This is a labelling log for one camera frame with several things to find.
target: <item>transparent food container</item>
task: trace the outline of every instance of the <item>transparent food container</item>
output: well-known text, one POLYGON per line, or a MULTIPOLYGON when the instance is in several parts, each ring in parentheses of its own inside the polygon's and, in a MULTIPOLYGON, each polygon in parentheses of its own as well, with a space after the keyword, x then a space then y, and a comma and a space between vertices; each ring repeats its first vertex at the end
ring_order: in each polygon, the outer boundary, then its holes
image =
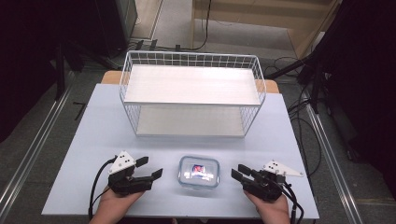
POLYGON ((219 162, 185 156, 178 167, 178 182, 188 189, 214 189, 219 184, 219 162))

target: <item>white table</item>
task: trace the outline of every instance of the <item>white table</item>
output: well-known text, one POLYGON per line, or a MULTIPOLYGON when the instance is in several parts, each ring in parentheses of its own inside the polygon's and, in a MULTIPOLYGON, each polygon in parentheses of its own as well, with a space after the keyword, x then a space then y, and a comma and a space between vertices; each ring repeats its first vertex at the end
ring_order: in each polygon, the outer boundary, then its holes
MULTIPOLYGON (((242 185, 231 178, 232 168, 237 169, 242 163, 259 170, 268 161, 276 160, 304 173, 281 94, 267 94, 245 138, 135 137, 120 101, 119 87, 98 84, 42 214, 87 215, 92 183, 99 168, 122 150, 135 159, 149 156, 148 164, 137 168, 135 176, 150 175, 163 168, 163 176, 154 182, 152 190, 129 209, 127 215, 135 217, 259 217, 242 185), (220 182, 216 189, 183 189, 178 184, 178 163, 185 155, 219 161, 220 182)), ((109 167, 102 173, 95 195, 106 186, 109 167)), ((318 218, 306 174, 288 176, 287 181, 305 211, 304 218, 318 218)))

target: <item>white wire rack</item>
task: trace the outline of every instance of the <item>white wire rack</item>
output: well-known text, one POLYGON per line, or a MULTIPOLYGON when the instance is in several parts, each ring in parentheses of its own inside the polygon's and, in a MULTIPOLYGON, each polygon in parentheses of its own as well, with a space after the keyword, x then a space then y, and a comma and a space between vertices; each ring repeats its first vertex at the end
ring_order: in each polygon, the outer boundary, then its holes
POLYGON ((243 137, 265 93, 259 59, 252 55, 132 50, 120 80, 136 135, 243 137), (250 95, 240 97, 243 92, 250 95))

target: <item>metal wire grid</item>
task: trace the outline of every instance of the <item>metal wire grid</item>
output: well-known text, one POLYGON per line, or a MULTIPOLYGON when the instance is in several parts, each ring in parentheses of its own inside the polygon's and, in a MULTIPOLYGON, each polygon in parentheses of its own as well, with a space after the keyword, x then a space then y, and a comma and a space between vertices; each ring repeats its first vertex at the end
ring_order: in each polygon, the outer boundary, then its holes
POLYGON ((211 53, 189 53, 189 52, 169 52, 169 51, 142 51, 131 50, 127 53, 125 64, 120 80, 120 98, 125 111, 137 132, 141 105, 125 104, 124 98, 127 92, 132 67, 134 64, 144 65, 169 65, 169 66, 202 66, 202 67, 227 67, 227 68, 248 68, 253 72, 258 90, 258 97, 261 102, 257 106, 240 107, 242 126, 245 135, 248 132, 253 120, 256 118, 262 103, 265 100, 266 86, 262 76, 259 59, 253 55, 235 54, 211 54, 211 53))

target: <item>white triangular bracket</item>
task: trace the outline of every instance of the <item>white triangular bracket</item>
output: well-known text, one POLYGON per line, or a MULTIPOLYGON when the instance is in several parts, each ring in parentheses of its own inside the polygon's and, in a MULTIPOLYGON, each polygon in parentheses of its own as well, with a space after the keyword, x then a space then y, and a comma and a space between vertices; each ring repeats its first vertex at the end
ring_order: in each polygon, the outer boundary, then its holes
POLYGON ((278 161, 268 162, 267 164, 264 165, 263 170, 276 175, 303 176, 303 173, 295 171, 278 161))
POLYGON ((119 172, 121 170, 124 170, 128 167, 131 167, 136 164, 136 161, 134 158, 132 158, 131 155, 128 154, 126 151, 122 151, 120 155, 116 158, 114 161, 113 165, 110 167, 110 170, 108 173, 110 175, 115 174, 116 172, 119 172))

